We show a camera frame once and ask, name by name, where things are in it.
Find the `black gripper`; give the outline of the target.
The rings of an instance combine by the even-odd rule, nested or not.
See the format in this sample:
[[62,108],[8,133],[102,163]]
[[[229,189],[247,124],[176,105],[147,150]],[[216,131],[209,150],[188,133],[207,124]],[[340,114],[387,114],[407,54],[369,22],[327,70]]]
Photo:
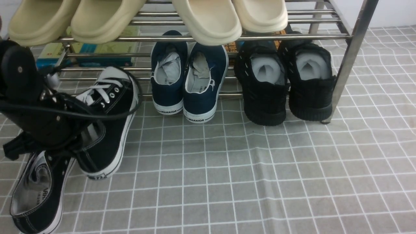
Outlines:
[[82,133],[102,116],[66,93],[46,94],[44,88],[34,92],[3,88],[3,114],[22,129],[3,145],[5,157],[13,161],[26,153],[80,152]]

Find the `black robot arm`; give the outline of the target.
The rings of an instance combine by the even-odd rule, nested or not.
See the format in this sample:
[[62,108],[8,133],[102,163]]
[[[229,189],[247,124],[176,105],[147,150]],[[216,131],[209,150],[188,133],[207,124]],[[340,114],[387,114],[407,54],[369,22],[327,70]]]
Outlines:
[[37,70],[29,49],[1,41],[1,113],[22,133],[3,145],[5,157],[17,160],[36,151],[76,152],[104,138],[102,121],[85,104],[52,89],[47,72]]

